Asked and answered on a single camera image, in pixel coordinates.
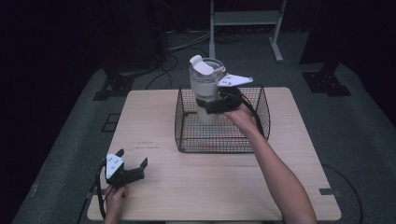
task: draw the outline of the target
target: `wooden table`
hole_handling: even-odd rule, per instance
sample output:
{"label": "wooden table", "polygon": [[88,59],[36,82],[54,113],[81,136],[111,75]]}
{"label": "wooden table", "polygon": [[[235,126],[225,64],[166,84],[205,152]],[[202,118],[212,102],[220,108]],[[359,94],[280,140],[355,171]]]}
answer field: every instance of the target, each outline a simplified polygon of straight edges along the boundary
{"label": "wooden table", "polygon": [[[318,220],[341,212],[329,189],[300,112],[287,88],[265,88],[271,113],[269,143],[304,185]],[[125,169],[148,158],[146,178],[130,185],[122,219],[281,220],[253,154],[180,153],[175,142],[177,91],[131,91],[109,151],[125,149]],[[88,218],[102,219],[93,197]]]}

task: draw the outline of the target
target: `person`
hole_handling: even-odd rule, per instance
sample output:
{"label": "person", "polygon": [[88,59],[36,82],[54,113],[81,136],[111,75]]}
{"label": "person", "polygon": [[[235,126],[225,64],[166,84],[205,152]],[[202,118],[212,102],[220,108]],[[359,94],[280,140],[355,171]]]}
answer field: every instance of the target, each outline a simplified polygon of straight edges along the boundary
{"label": "person", "polygon": [[[276,155],[274,150],[260,134],[245,105],[223,113],[239,129],[253,147],[254,155],[260,165],[265,182],[279,208],[285,223],[317,223],[317,218],[308,195],[297,176]],[[107,216],[112,221],[120,219],[122,195],[125,189],[110,191],[106,200]]]}
{"label": "person", "polygon": [[121,218],[123,201],[128,196],[128,185],[119,189],[109,185],[105,194],[107,195],[105,224],[117,224]]}

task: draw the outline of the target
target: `wire basket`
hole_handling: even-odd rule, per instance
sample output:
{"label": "wire basket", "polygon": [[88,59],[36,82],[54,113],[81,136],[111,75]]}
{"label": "wire basket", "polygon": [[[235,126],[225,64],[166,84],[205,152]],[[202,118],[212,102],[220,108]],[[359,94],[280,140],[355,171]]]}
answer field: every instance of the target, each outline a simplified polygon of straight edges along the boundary
{"label": "wire basket", "polygon": [[[270,135],[270,113],[263,87],[240,88],[256,109],[265,139]],[[252,153],[253,149],[244,135],[220,115],[212,124],[198,120],[194,92],[180,88],[175,116],[175,139],[177,149],[188,153]]]}

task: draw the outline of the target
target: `hand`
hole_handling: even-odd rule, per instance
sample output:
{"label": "hand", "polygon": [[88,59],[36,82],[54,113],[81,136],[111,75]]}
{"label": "hand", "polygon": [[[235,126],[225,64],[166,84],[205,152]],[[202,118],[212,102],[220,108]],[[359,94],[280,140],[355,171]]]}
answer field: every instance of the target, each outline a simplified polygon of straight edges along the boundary
{"label": "hand", "polygon": [[223,115],[230,119],[245,137],[247,137],[248,131],[258,131],[251,117],[251,112],[245,105],[240,105],[236,110],[225,112]]}
{"label": "hand", "polygon": [[105,193],[107,195],[105,223],[118,223],[121,218],[123,201],[128,196],[128,186],[117,190],[108,186]]}

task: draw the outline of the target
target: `gray carpet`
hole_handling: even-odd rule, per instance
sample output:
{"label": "gray carpet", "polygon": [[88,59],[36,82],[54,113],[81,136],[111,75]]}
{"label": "gray carpet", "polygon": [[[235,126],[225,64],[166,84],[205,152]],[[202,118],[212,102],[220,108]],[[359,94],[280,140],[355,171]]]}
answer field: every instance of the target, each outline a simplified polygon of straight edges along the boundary
{"label": "gray carpet", "polygon": [[[253,77],[255,84],[288,87],[324,167],[342,217],[335,223],[358,223],[362,205],[363,223],[394,223],[396,220],[396,130],[361,85],[358,76],[338,66],[335,75],[352,96],[329,97],[311,93],[302,72],[318,71],[321,64],[299,65],[307,33],[281,33],[278,44],[284,57],[277,63],[268,43],[268,34],[243,35],[242,41],[216,45],[217,59],[235,75]],[[169,35],[179,46],[197,35]],[[195,45],[208,52],[207,43]],[[173,53],[178,64],[168,76],[154,81],[150,89],[176,89],[189,85],[189,59],[198,49]],[[176,64],[171,58],[165,69]],[[135,80],[133,89],[143,90],[163,71],[157,70]],[[27,195],[13,223],[76,223],[86,192],[92,186],[97,166],[106,155],[113,133],[102,132],[107,116],[120,113],[125,97],[106,101],[92,98],[102,88],[103,70],[92,74],[65,123],[38,177],[36,192]],[[80,223],[95,223],[83,215]]]}

